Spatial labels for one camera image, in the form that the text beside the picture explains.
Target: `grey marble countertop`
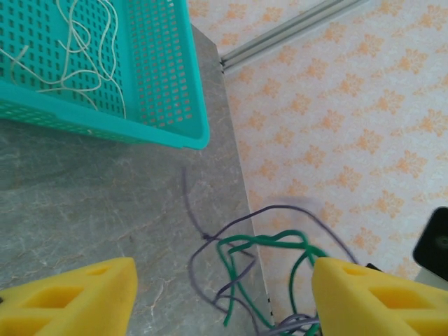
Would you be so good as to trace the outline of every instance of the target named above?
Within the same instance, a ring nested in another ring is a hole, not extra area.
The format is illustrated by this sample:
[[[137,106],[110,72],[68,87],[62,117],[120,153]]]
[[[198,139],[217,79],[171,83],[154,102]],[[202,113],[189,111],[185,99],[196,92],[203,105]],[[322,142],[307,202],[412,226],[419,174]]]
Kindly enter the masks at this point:
[[[211,141],[205,150],[130,146],[31,125],[0,123],[0,288],[120,256],[139,289],[128,335],[253,335],[240,308],[224,315],[190,287],[186,264],[202,243],[188,220],[181,168],[199,222],[216,232],[248,213],[216,47],[195,30]],[[232,234],[253,234],[249,222]],[[227,280],[214,247],[196,265],[212,296]],[[268,312],[259,267],[246,284]]]

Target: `orange floral pattern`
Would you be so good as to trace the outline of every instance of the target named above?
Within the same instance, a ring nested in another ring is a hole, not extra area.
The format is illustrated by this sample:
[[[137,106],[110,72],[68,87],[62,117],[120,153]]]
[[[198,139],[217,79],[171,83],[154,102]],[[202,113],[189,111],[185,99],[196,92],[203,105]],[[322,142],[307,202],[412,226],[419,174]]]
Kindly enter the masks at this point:
[[[376,168],[373,170],[371,176],[383,176],[390,173],[405,173],[413,175],[417,179],[423,172],[424,167],[428,163],[428,159],[419,157],[417,153],[405,151],[405,156],[400,158],[395,164],[385,168]]]
[[[310,131],[316,130],[329,130],[333,133],[337,133],[344,121],[345,116],[338,113],[337,111],[328,110],[327,115],[322,118],[321,121],[312,125],[311,127],[304,127],[300,130],[301,133],[309,133]]]
[[[319,147],[310,145],[309,150],[303,157],[299,157],[294,160],[289,159],[285,162],[285,166],[292,167],[293,165],[305,163],[307,165],[314,166],[315,168],[319,168],[322,165],[323,159],[326,155],[327,153],[321,150]]]
[[[217,23],[212,24],[210,26],[210,30],[219,28],[229,20],[243,20],[246,17],[247,7],[247,4],[230,3],[229,9],[225,16],[221,20],[217,21]]]
[[[371,56],[371,58],[375,58],[377,53],[381,51],[381,47],[384,43],[384,38],[376,37],[375,35],[366,34],[364,36],[364,41],[362,41],[358,47],[345,55],[340,55],[336,62],[347,62],[352,57],[362,57],[362,56]]]
[[[325,32],[308,42],[306,42],[303,47],[310,48],[313,45],[321,42],[335,42],[339,43],[342,38],[345,36],[345,31],[347,30],[347,26],[345,24],[340,24],[338,22],[331,22]]]
[[[448,8],[441,6],[428,6],[428,12],[424,13],[420,20],[408,25],[405,28],[397,30],[392,34],[392,37],[402,37],[413,29],[419,28],[436,28],[438,31],[442,30],[443,25],[447,23]]]
[[[339,145],[333,151],[335,153],[342,153],[344,151],[356,149],[361,151],[368,151],[370,154],[375,154],[383,139],[384,136],[376,134],[374,131],[364,129],[364,134],[361,135],[356,142],[350,143],[348,145]]]
[[[273,64],[285,64],[285,65],[291,65],[292,62],[295,61],[295,57],[297,56],[297,53],[299,52],[298,49],[296,48],[292,48],[289,45],[285,45],[279,55],[274,58],[271,59],[268,62],[264,62],[260,65],[261,69],[267,69],[269,68],[271,65]]]
[[[335,228],[341,222],[342,210],[338,209],[334,204],[325,202],[325,206],[321,212],[321,218],[324,222]]]
[[[359,182],[362,178],[362,174],[356,172],[353,168],[344,166],[344,171],[342,173],[338,174],[331,180],[318,182],[316,184],[316,188],[338,186],[342,188],[348,188],[351,192],[353,192],[359,186]]]
[[[286,15],[284,3],[268,6]],[[252,210],[290,201],[318,214],[363,264],[416,275],[410,251],[431,211],[448,202],[447,9],[443,0],[369,1],[225,75]],[[298,228],[344,258],[305,216],[253,223],[257,234]],[[272,253],[261,258],[281,321],[291,313],[285,279],[297,255]],[[298,274],[296,295],[312,313],[311,271]]]
[[[414,126],[396,129],[391,133],[391,136],[401,137],[407,133],[426,132],[434,133],[440,138],[447,130],[448,114],[443,113],[441,110],[436,111],[430,108],[428,116],[424,117],[421,122]]]
[[[311,60],[311,65],[309,65],[305,71],[291,76],[288,79],[288,83],[295,83],[303,78],[316,78],[322,79],[325,76],[325,71],[328,68],[328,63],[324,62],[322,59],[313,58]]]
[[[393,90],[384,89],[384,94],[375,104],[365,108],[357,108],[352,115],[360,117],[373,111],[385,111],[390,114],[396,114],[401,109],[404,100],[405,96],[403,94],[398,94]]]
[[[433,200],[444,200],[448,202],[448,186],[437,192],[421,192],[412,198],[415,202],[428,203]]]
[[[289,104],[288,107],[285,108],[279,108],[274,111],[275,116],[281,116],[287,112],[296,112],[301,114],[302,116],[308,112],[309,105],[311,104],[312,100],[308,98],[307,96],[304,96],[303,94],[296,93],[295,99]]]
[[[371,230],[362,227],[361,232],[351,242],[371,256],[377,250],[378,244],[381,243],[381,237],[374,234]]]
[[[379,211],[382,214],[388,214],[391,218],[395,218],[400,212],[405,201],[397,197],[393,192],[383,190],[383,195],[374,203],[369,205],[355,206],[350,209],[353,214],[361,214],[366,211]]]
[[[365,15],[358,16],[355,20],[353,20],[353,23],[364,23],[367,19],[381,17],[383,15],[391,15],[393,17],[396,17],[403,9],[404,2],[405,0],[383,0],[381,2],[381,5],[377,9],[372,10]]]
[[[420,87],[418,90],[414,92],[414,96],[424,96],[428,93],[436,90],[445,91],[448,88],[448,74],[443,78],[439,78],[439,81],[436,84],[429,85],[427,87]]]
[[[267,83],[263,85],[262,89],[257,93],[247,96],[248,100],[254,100],[259,97],[277,98],[281,88],[281,83],[273,78],[268,78]]]
[[[427,59],[428,54],[425,54],[424,52],[419,52],[417,49],[406,49],[406,56],[401,57],[393,66],[378,70],[372,74],[372,78],[381,78],[394,71],[411,71],[417,75],[424,67]]]
[[[339,84],[339,86],[322,92],[318,98],[325,99],[331,95],[336,94],[346,94],[351,95],[352,97],[356,97],[362,90],[362,86],[364,84],[364,79],[355,75],[348,73],[345,79]]]
[[[236,33],[224,33],[223,38],[220,41],[222,46],[233,46],[235,47],[238,44],[239,35]]]
[[[203,17],[209,14],[210,3],[207,0],[189,0],[190,17],[192,19]]]

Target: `floral wallpaper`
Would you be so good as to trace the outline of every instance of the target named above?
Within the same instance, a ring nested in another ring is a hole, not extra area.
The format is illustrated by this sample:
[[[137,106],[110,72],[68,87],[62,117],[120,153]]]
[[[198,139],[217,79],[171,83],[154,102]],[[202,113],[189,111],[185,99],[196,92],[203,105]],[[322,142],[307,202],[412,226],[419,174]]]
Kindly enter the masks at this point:
[[[413,279],[412,249],[448,203],[448,3],[371,0],[226,74],[252,209],[289,202],[316,212],[354,250]],[[304,230],[343,252],[311,221],[278,211],[257,234]],[[289,315],[298,252],[261,248],[276,321]],[[314,311],[308,266],[295,282]]]
[[[188,0],[188,4],[192,23],[224,55],[323,1]]]

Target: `white string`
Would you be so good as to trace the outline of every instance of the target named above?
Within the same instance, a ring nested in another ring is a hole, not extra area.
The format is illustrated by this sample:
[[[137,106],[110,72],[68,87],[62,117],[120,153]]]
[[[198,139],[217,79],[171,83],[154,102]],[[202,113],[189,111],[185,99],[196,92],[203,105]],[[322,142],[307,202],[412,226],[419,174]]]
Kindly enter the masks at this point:
[[[15,81],[15,76],[14,76],[14,67],[17,64],[17,62],[20,61],[20,59],[23,57],[23,55],[25,55],[25,53],[28,50],[28,45],[26,45],[21,52],[19,52],[19,55],[13,60],[13,62],[11,63],[11,68],[10,68],[10,73],[11,73],[11,78],[13,79],[13,83],[14,85],[17,85],[17,82]]]
[[[116,52],[115,52],[115,42],[116,42],[116,37],[117,37],[117,34],[118,34],[118,14],[117,14],[115,8],[113,7],[112,3],[109,0],[98,0],[98,2],[106,10],[107,15],[108,15],[108,20],[107,20],[106,26],[104,28],[103,34],[101,35],[101,41],[100,41],[99,49],[98,49],[99,65],[101,67],[101,70],[106,74],[106,76],[103,76],[102,74],[100,74],[98,72],[98,68],[97,68],[96,64],[93,62],[92,58],[88,55],[88,53],[86,51],[86,50],[88,50],[88,48],[89,48],[89,46],[90,46],[90,44],[92,42],[92,37],[91,37],[90,32],[80,22],[78,22],[78,21],[73,19],[74,9],[75,9],[76,4],[78,3],[78,1],[79,0],[73,0],[73,3],[72,3],[72,5],[70,6],[70,9],[69,9],[69,17],[67,18],[65,16],[64,12],[61,9],[60,0],[56,0],[56,6],[58,8],[58,11],[61,14],[62,18],[64,19],[64,21],[69,26],[69,33],[68,33],[68,36],[67,36],[67,43],[66,43],[66,45],[64,45],[60,40],[58,40],[58,43],[66,51],[66,55],[65,55],[65,59],[64,59],[64,69],[63,69],[62,75],[60,76],[59,80],[56,80],[56,81],[45,80],[42,77],[40,77],[37,73],[34,73],[30,68],[28,68],[27,66],[25,66],[23,63],[20,62],[20,60],[23,58],[23,56],[25,55],[25,53],[29,49],[28,45],[24,46],[24,48],[22,49],[22,51],[20,52],[20,54],[17,57],[13,57],[13,56],[9,55],[5,50],[3,50],[1,48],[0,48],[0,52],[3,53],[5,56],[7,56],[8,58],[10,58],[12,60],[10,71],[11,71],[11,77],[13,79],[14,84],[17,85],[17,83],[15,82],[15,79],[14,79],[13,69],[14,69],[14,66],[17,64],[20,67],[22,67],[24,70],[26,70],[29,73],[31,73],[33,76],[37,77],[42,83],[45,83],[45,84],[50,85],[50,86],[58,85],[58,84],[61,85],[61,87],[53,87],[53,88],[49,88],[49,89],[39,90],[37,92],[52,92],[52,91],[60,91],[60,90],[68,90],[68,91],[72,91],[72,92],[77,92],[78,94],[80,94],[84,98],[86,98],[87,101],[91,105],[93,105],[95,110],[98,110],[97,106],[91,100],[91,98],[89,98],[84,92],[91,92],[91,91],[98,90],[102,86],[102,80],[104,80],[104,81],[111,81],[118,89],[118,93],[119,93],[121,101],[122,101],[123,116],[124,116],[124,118],[126,118],[127,117],[127,112],[126,112],[125,99],[123,97],[123,91],[121,90],[121,87],[116,82],[116,80],[113,79],[113,75],[115,74],[116,67],[117,67],[117,58],[116,58]],[[112,39],[111,39],[111,52],[112,52],[112,56],[113,56],[113,66],[112,66],[111,73],[107,72],[107,70],[104,68],[104,64],[102,62],[102,48],[104,47],[106,36],[107,36],[107,34],[109,32],[109,29],[110,29],[111,23],[112,23],[111,12],[110,12],[108,6],[104,2],[112,8],[113,16],[114,16],[114,20],[115,20],[115,29],[113,31],[113,35],[112,35]],[[75,29],[74,25],[79,26],[87,34],[87,42],[82,40],[80,34]],[[71,49],[72,39],[74,39],[76,41],[76,43],[78,44],[78,46],[80,47],[78,50],[72,50]],[[69,68],[70,54],[76,54],[76,53],[83,53],[84,56],[86,56],[88,62],[92,65],[93,70],[83,69],[83,70],[77,70],[75,72],[67,74],[68,68]],[[67,87],[65,85],[65,82],[67,80],[69,80],[71,77],[76,76],[78,74],[94,74],[94,75],[96,75],[96,77],[98,79],[98,84],[96,86],[94,86],[94,87],[85,88],[85,89],[75,89],[75,88]]]

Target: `black device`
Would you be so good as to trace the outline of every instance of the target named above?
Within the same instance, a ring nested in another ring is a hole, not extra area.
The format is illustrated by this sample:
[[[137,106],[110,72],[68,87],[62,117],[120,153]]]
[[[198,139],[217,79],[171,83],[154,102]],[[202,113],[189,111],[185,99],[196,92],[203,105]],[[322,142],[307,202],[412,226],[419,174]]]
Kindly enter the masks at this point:
[[[413,256],[417,264],[448,281],[448,208],[433,212]]]

